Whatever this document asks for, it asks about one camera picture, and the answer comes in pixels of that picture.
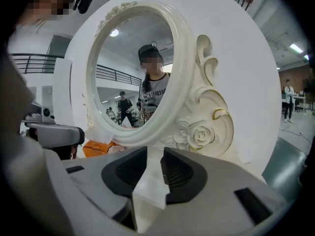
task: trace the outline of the black pants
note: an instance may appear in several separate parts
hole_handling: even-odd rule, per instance
[[[287,114],[287,110],[288,110],[288,109],[289,109],[289,119],[291,119],[292,107],[293,107],[293,103],[287,103],[287,104],[286,104],[285,112],[284,112],[284,119],[286,119],[286,114]]]
[[[125,115],[122,115],[122,123],[123,123],[123,121],[124,121],[125,117],[127,117],[127,118],[128,118],[128,120],[129,120],[129,122],[130,122],[131,126],[133,127],[131,113],[129,113],[129,114],[125,114]]]

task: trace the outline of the oval mirror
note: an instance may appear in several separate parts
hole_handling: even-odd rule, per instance
[[[143,126],[163,98],[173,55],[172,32],[158,15],[142,12],[115,26],[95,74],[105,120],[129,129]]]

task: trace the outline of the woman in mirror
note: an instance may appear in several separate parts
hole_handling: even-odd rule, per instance
[[[163,98],[170,73],[163,72],[163,57],[154,45],[142,46],[138,51],[138,56],[140,65],[146,73],[142,86],[140,86],[139,98],[149,119]]]

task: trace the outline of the ceiling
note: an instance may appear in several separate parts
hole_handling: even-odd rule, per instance
[[[101,52],[109,50],[139,66],[138,50],[151,44],[159,49],[165,64],[173,63],[173,36],[166,22],[156,14],[143,12],[116,26],[119,34],[108,36]]]
[[[134,93],[136,91],[133,90],[125,90],[125,89],[117,89],[117,88],[100,88],[97,87],[97,93],[98,93],[98,97],[99,100],[101,102],[105,101],[105,100],[113,100],[114,97],[119,96],[119,93],[121,91],[124,91],[126,93],[126,96],[128,96],[131,93]]]
[[[64,15],[62,18],[58,18],[59,20],[46,22],[36,32],[49,32],[72,37],[80,26],[108,1],[93,0],[87,13],[81,15],[78,11],[70,11],[69,15]],[[298,54],[289,48],[290,44],[295,43],[303,51],[306,51],[307,43],[298,23],[281,0],[253,0],[246,11],[265,35],[277,66],[281,68],[280,71],[308,64],[304,58],[306,52]],[[134,64],[138,64],[137,49],[142,44],[167,36],[163,23],[159,23],[154,17],[138,20],[138,23],[136,20],[131,20],[126,25],[118,27],[120,28],[120,35],[106,40],[109,42],[109,47],[106,45],[106,48],[121,54]],[[169,53],[165,53],[163,56],[171,56],[171,51],[169,50]],[[167,60],[165,64],[168,63],[171,63],[171,59]]]

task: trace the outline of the gray floor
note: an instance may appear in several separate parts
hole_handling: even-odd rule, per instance
[[[297,180],[304,169],[303,163],[315,135],[315,116],[296,112],[292,120],[293,123],[284,123],[282,116],[280,129],[284,131],[279,130],[274,152],[262,174],[267,184],[287,201],[295,199],[301,189]],[[300,132],[310,141],[300,136]]]

